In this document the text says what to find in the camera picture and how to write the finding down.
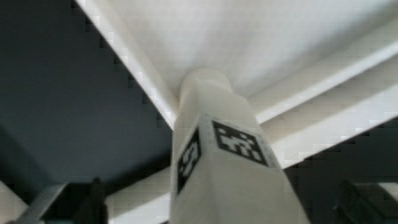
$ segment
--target black panel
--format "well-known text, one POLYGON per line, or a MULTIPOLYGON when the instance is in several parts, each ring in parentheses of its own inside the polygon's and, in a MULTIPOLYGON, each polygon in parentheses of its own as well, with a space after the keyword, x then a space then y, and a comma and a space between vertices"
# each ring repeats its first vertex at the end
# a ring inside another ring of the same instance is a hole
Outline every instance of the black panel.
POLYGON ((199 159, 201 159, 201 139, 198 128, 191 137, 189 144, 185 146, 182 158, 178 160, 178 194, 183 190, 187 181, 191 179, 199 159))
POLYGON ((345 179, 398 182, 398 119, 287 169, 313 224, 333 222, 345 179))
POLYGON ((25 201, 100 177, 107 193, 169 166, 171 129, 70 0, 4 0, 0 180, 25 201))

